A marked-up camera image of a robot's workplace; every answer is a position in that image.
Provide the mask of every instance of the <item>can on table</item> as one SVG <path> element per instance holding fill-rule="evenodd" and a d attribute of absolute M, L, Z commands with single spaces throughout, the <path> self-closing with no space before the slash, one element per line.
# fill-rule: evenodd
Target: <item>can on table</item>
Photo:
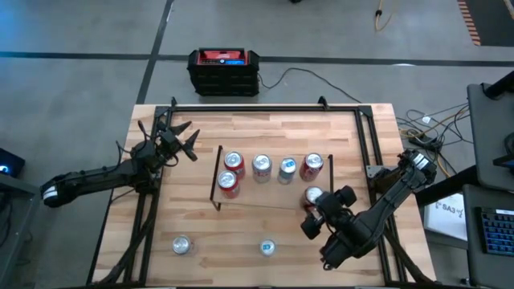
<path fill-rule="evenodd" d="M 218 186 L 227 198 L 235 198 L 239 195 L 239 181 L 234 172 L 222 171 L 218 175 Z"/>
<path fill-rule="evenodd" d="M 323 190 L 320 187 L 311 186 L 308 187 L 301 200 L 301 204 L 307 211 L 311 211 L 315 208 L 316 199 L 323 194 Z"/>
<path fill-rule="evenodd" d="M 180 235 L 173 240 L 173 252 L 175 254 L 187 254 L 193 248 L 193 243 L 187 236 Z"/>
<path fill-rule="evenodd" d="M 292 182 L 296 172 L 296 161 L 292 157 L 286 157 L 280 163 L 279 176 L 277 179 L 280 184 L 287 185 Z"/>
<path fill-rule="evenodd" d="M 260 252 L 266 257 L 271 257 L 275 253 L 275 248 L 273 240 L 267 239 L 260 243 Z"/>
<path fill-rule="evenodd" d="M 271 178 L 271 158 L 265 154 L 259 154 L 251 162 L 254 171 L 254 179 L 258 183 L 265 183 Z"/>
<path fill-rule="evenodd" d="M 300 177 L 304 181 L 314 181 L 323 168 L 323 158 L 319 153 L 309 153 L 300 166 Z"/>
<path fill-rule="evenodd" d="M 239 179 L 244 178 L 244 158 L 241 153 L 229 152 L 225 156 L 225 168 L 234 172 Z"/>

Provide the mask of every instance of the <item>wooden table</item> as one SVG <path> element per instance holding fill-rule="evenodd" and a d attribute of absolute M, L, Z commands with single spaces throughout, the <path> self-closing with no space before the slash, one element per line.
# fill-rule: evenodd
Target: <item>wooden table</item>
<path fill-rule="evenodd" d="M 377 135 L 385 165 L 396 165 L 403 151 L 391 104 L 372 104 Z M 126 148 L 143 139 L 137 121 L 146 128 L 153 121 L 155 105 L 137 105 L 128 130 Z M 158 206 L 148 286 L 351 286 L 382 285 L 377 249 L 363 258 L 350 258 L 337 270 L 323 271 L 319 249 L 328 237 L 323 228 L 308 240 L 300 223 L 304 214 L 295 210 L 222 205 L 217 212 L 209 201 L 216 152 L 219 145 L 243 153 L 301 156 L 309 152 L 334 157 L 334 189 L 351 185 L 357 194 L 352 210 L 369 208 L 369 198 L 357 138 L 355 117 L 348 112 L 175 112 L 172 123 L 192 120 L 182 139 L 201 129 L 191 162 L 181 155 L 176 168 L 164 170 Z M 367 123 L 366 143 L 373 153 Z M 115 190 L 113 197 L 127 188 Z M 93 281 L 102 279 L 129 244 L 137 194 L 116 200 L 110 207 Z M 434 269 L 426 244 L 418 207 L 410 196 L 395 212 L 400 241 L 429 278 Z M 172 240 L 180 234 L 194 242 L 194 252 L 177 256 Z M 275 255 L 263 257 L 259 243 L 271 238 Z M 398 276 L 394 256 L 387 246 L 393 277 Z M 137 256 L 133 278 L 139 272 Z"/>

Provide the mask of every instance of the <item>can lid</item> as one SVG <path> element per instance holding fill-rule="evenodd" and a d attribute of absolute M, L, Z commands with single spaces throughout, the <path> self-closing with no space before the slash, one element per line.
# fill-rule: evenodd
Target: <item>can lid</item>
<path fill-rule="evenodd" d="M 275 253 L 275 242 L 272 240 L 264 240 L 260 243 L 260 251 L 266 256 L 271 256 L 273 253 Z"/>
<path fill-rule="evenodd" d="M 296 171 L 296 161 L 292 157 L 286 157 L 280 164 L 280 169 L 285 173 L 294 173 Z"/>
<path fill-rule="evenodd" d="M 241 162 L 243 162 L 243 157 L 237 152 L 229 152 L 225 156 L 225 165 L 231 168 L 241 165 Z"/>
<path fill-rule="evenodd" d="M 230 188 L 235 185 L 237 178 L 231 171 L 222 171 L 218 176 L 218 184 L 222 188 Z"/>
<path fill-rule="evenodd" d="M 267 155 L 257 155 L 254 157 L 253 164 L 257 169 L 269 169 L 271 167 L 271 159 Z"/>
<path fill-rule="evenodd" d="M 318 153 L 309 153 L 305 157 L 305 162 L 310 168 L 318 169 L 323 165 L 323 158 Z"/>
<path fill-rule="evenodd" d="M 319 198 L 323 194 L 323 190 L 320 187 L 308 187 L 305 190 L 305 197 L 307 201 L 314 205 L 316 203 L 316 199 Z"/>
<path fill-rule="evenodd" d="M 185 254 L 190 250 L 191 241 L 186 236 L 178 236 L 173 240 L 173 252 Z"/>

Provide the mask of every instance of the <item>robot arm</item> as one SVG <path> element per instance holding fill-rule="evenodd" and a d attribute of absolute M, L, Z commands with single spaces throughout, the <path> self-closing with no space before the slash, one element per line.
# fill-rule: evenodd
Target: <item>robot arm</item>
<path fill-rule="evenodd" d="M 353 215 L 348 208 L 356 200 L 353 189 L 346 186 L 335 193 L 323 193 L 316 199 L 320 218 L 310 213 L 302 229 L 310 238 L 320 233 L 324 222 L 336 229 L 320 249 L 326 270 L 338 268 L 349 257 L 360 258 L 368 254 L 384 233 L 386 219 L 409 197 L 412 190 L 428 185 L 435 179 L 435 165 L 415 150 L 399 155 L 398 167 L 382 169 L 371 180 L 371 189 L 383 193 L 369 210 Z"/>
<path fill-rule="evenodd" d="M 146 132 L 142 123 L 138 123 L 141 131 Z M 111 167 L 102 167 L 88 171 L 70 172 L 52 178 L 41 186 L 41 197 L 45 205 L 52 208 L 62 206 L 79 196 L 96 193 L 121 186 L 131 186 L 139 193 L 150 193 L 154 186 L 154 179 L 159 169 L 174 158 L 178 163 L 177 153 L 183 151 L 189 159 L 196 161 L 193 152 L 194 142 L 199 134 L 197 130 L 185 142 L 181 142 L 177 135 L 186 130 L 191 122 L 177 127 L 167 128 L 164 123 L 157 125 L 157 135 L 154 139 L 145 139 L 130 151 L 130 159 Z"/>

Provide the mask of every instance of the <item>concrete floor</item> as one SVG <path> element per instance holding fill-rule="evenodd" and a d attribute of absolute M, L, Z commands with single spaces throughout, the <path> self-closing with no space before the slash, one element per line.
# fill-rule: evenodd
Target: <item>concrete floor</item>
<path fill-rule="evenodd" d="M 0 3 L 0 51 L 149 54 L 166 0 L 9 0 Z M 381 33 L 373 31 L 375 0 L 175 0 L 160 53 L 189 54 L 198 47 L 245 47 L 263 56 L 367 59 L 514 59 L 514 49 L 472 44 L 454 0 L 397 0 L 397 12 Z M 385 1 L 384 11 L 393 9 Z M 0 59 L 0 146 L 27 160 L 22 179 L 42 184 L 56 174 L 116 161 L 148 61 Z M 288 67 L 315 71 L 363 102 L 392 103 L 398 116 L 409 108 L 434 112 L 466 102 L 469 83 L 494 82 L 505 67 L 398 67 L 262 63 L 267 85 Z M 331 103 L 351 102 L 311 75 L 292 71 L 255 98 L 202 98 L 194 93 L 183 62 L 157 61 L 145 102 Z M 470 139 L 469 120 L 459 126 Z M 470 144 L 443 150 L 457 169 L 474 163 Z M 96 248 L 108 193 L 63 206 L 41 206 L 13 287 L 83 285 Z M 467 276 L 465 250 L 429 244 L 436 275 L 444 283 Z"/>

